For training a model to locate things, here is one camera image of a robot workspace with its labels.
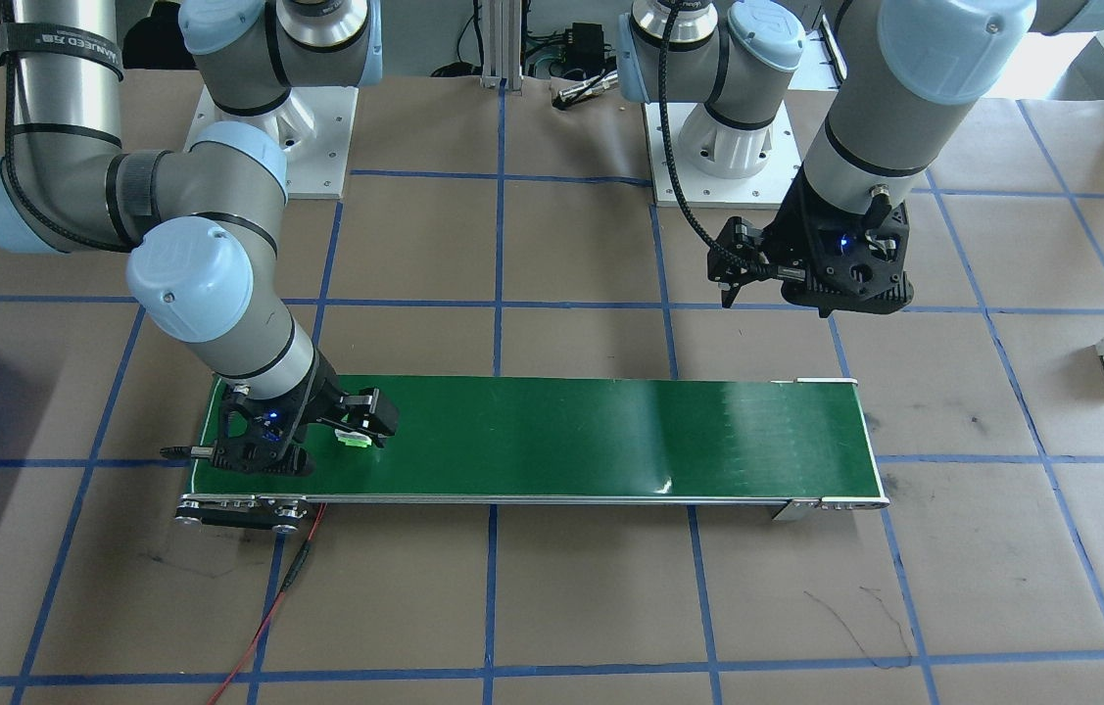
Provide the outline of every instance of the floor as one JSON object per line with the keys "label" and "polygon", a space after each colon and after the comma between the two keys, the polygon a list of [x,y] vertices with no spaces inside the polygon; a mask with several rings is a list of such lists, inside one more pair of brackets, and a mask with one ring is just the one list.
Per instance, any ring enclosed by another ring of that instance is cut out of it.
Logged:
{"label": "floor", "polygon": [[[179,147],[198,89],[130,72],[126,148]],[[978,104],[909,201],[913,307],[830,320],[763,285],[718,309],[649,205],[641,111],[549,103],[363,90],[344,204],[283,228],[326,355],[856,376],[892,508],[331,509],[224,702],[1104,704],[1104,103]],[[803,146],[828,103],[790,95]],[[183,468],[153,456],[210,380],[121,269],[0,253],[0,704],[202,702],[300,541],[172,525]]]}

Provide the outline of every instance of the red wire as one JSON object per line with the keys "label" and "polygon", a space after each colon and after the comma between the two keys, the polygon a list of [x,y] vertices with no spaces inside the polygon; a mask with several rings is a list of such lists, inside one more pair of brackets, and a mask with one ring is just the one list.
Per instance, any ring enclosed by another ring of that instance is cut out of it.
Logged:
{"label": "red wire", "polygon": [[[304,540],[304,544],[308,544],[312,541],[312,536],[316,535],[316,530],[320,526],[320,519],[325,516],[325,504],[320,504],[317,509],[317,516],[312,521],[312,527],[309,530],[309,536]],[[238,677],[238,671],[247,664],[251,660],[252,653],[256,652],[256,644],[259,643],[259,638],[264,637],[265,630],[268,630],[268,624],[273,623],[274,615],[277,613],[277,608],[283,606],[283,599],[286,598],[286,590],[279,589],[277,597],[274,598],[273,605],[268,607],[268,613],[265,613],[265,619],[259,622],[259,629],[256,629],[256,637],[251,638],[251,643],[247,645],[247,651],[243,652],[242,659],[238,663],[234,665],[234,670],[230,671],[229,676],[221,682],[220,686],[216,686],[216,691],[212,693],[212,697],[208,699],[208,705],[216,705],[216,702],[221,699],[221,696],[225,693],[225,688],[230,687],[230,683],[233,683],[235,677]]]}

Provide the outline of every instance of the metal post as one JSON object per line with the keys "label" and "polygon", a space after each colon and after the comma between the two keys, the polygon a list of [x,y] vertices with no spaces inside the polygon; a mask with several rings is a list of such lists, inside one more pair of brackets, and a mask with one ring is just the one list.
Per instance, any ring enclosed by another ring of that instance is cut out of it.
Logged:
{"label": "metal post", "polygon": [[521,0],[485,0],[481,13],[481,84],[521,89]]}

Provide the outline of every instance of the cable strap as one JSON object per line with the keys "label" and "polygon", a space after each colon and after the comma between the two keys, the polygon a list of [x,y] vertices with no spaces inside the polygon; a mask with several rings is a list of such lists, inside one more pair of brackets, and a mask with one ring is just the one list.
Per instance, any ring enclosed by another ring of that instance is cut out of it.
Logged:
{"label": "cable strap", "polygon": [[125,81],[121,72],[120,47],[107,36],[73,26],[50,22],[4,22],[0,25],[0,65],[7,54],[45,52],[65,54],[112,68],[117,78]]}

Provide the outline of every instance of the robotic arm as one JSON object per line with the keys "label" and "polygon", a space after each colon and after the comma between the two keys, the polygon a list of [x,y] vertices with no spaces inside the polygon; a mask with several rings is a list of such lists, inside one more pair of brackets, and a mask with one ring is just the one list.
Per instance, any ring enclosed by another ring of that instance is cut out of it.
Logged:
{"label": "robotic arm", "polygon": [[171,448],[238,472],[306,474],[320,423],[381,446],[397,410],[337,386],[274,292],[286,156],[254,126],[216,124],[187,152],[121,152],[113,3],[4,6],[7,129],[0,247],[129,253],[135,298],[229,384],[208,448]]}
{"label": "robotic arm", "polygon": [[[797,22],[768,0],[744,0],[731,9],[730,25],[718,29],[718,34],[730,32],[732,44],[761,36],[741,26],[736,13],[772,17],[771,26]],[[660,22],[636,19],[649,14]],[[703,1],[636,0],[631,14],[623,18],[637,40],[634,46],[651,44],[656,29],[664,31],[655,71],[650,52],[637,50],[627,56],[623,42],[623,63],[630,66],[620,72],[627,97],[650,100],[647,90],[655,77],[660,85],[651,93],[662,103],[702,99],[682,88],[682,76],[694,76],[696,68],[682,57],[693,55],[694,49],[681,39],[709,38],[713,22],[705,18],[711,14]],[[682,207],[691,227],[709,243],[709,279],[721,286],[722,307],[734,303],[741,286],[771,278],[783,281],[784,299],[817,308],[822,318],[835,309],[891,313],[906,307],[914,287],[904,271],[904,200],[915,179],[996,83],[1027,31],[1101,31],[1104,0],[839,0],[828,6],[828,17],[848,61],[848,78],[774,222],[762,229],[732,217],[709,242],[690,210]],[[765,55],[756,57],[775,64]],[[718,76],[734,71],[734,54],[730,58]],[[643,90],[634,88],[638,83]],[[777,81],[750,85],[767,95],[757,104],[775,107],[786,88]],[[665,152],[672,161],[668,142],[666,126]]]}

